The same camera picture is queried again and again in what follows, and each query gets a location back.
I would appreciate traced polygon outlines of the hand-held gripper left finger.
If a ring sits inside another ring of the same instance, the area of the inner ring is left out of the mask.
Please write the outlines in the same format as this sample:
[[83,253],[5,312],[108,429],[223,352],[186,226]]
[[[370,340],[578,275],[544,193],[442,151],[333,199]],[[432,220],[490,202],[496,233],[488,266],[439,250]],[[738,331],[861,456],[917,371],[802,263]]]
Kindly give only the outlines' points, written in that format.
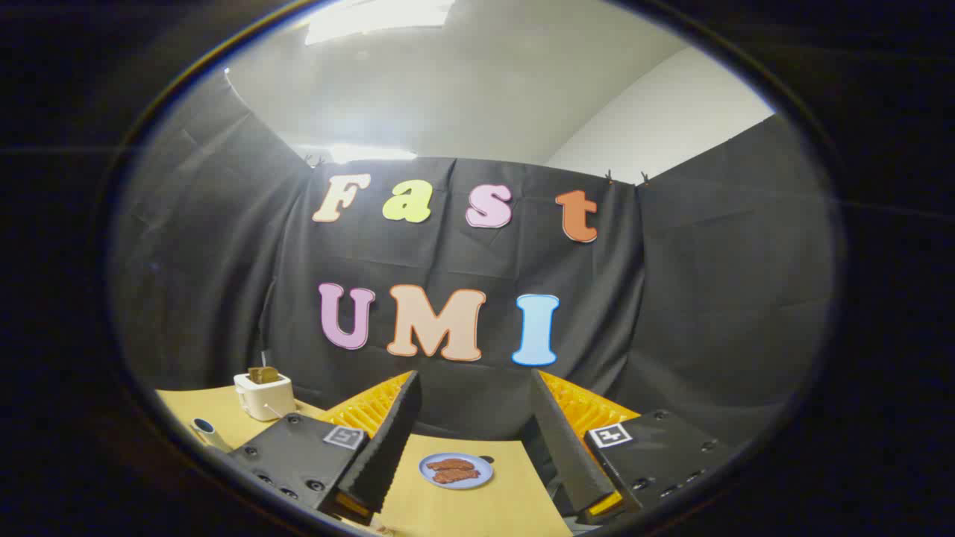
[[384,506],[421,402],[419,373],[406,371],[318,418],[278,418],[229,451],[228,465],[301,509],[367,526]]

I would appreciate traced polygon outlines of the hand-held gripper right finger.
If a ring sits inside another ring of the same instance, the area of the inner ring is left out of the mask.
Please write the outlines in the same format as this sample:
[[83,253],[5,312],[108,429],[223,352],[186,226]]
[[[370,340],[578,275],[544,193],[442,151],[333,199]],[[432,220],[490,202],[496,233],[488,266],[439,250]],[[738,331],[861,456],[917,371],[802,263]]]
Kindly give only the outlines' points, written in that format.
[[530,405],[573,513],[599,524],[674,503],[733,458],[668,410],[635,412],[535,369]]

